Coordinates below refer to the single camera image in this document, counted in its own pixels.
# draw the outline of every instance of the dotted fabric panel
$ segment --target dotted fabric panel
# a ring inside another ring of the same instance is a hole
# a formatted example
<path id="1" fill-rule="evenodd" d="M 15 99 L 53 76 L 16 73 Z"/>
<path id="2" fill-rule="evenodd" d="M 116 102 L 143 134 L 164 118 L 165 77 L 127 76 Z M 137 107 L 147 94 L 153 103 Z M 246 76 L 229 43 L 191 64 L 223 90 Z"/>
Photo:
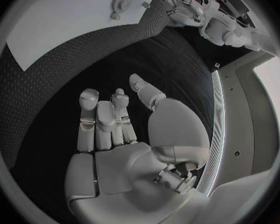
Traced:
<path id="1" fill-rule="evenodd" d="M 158 35 L 167 23 L 161 2 L 153 0 L 139 24 L 74 38 L 42 56 L 25 72 L 6 46 L 0 59 L 0 149 L 7 166 L 15 164 L 29 126 L 61 87 L 112 52 Z"/>

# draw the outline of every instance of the bolt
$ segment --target bolt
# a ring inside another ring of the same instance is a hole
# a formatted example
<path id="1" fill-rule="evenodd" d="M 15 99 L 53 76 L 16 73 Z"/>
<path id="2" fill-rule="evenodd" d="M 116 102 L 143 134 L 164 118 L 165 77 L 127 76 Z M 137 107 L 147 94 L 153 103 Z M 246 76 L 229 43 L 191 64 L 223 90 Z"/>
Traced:
<path id="1" fill-rule="evenodd" d="M 111 19 L 113 20 L 119 20 L 120 19 L 120 14 L 118 12 L 113 12 L 111 14 Z"/>
<path id="2" fill-rule="evenodd" d="M 145 8 L 150 8 L 150 4 L 148 2 L 143 2 L 142 6 L 144 6 Z"/>

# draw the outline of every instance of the screw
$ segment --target screw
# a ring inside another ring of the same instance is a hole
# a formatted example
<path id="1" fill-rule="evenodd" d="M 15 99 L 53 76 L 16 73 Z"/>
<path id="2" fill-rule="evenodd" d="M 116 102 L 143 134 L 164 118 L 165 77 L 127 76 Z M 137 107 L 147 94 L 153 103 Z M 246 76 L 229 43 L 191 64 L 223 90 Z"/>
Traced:
<path id="1" fill-rule="evenodd" d="M 111 14 L 111 19 L 113 20 L 119 20 L 120 19 L 120 14 L 118 12 L 113 12 Z"/>
<path id="2" fill-rule="evenodd" d="M 143 2 L 142 6 L 144 6 L 145 8 L 150 8 L 150 4 L 148 2 Z"/>

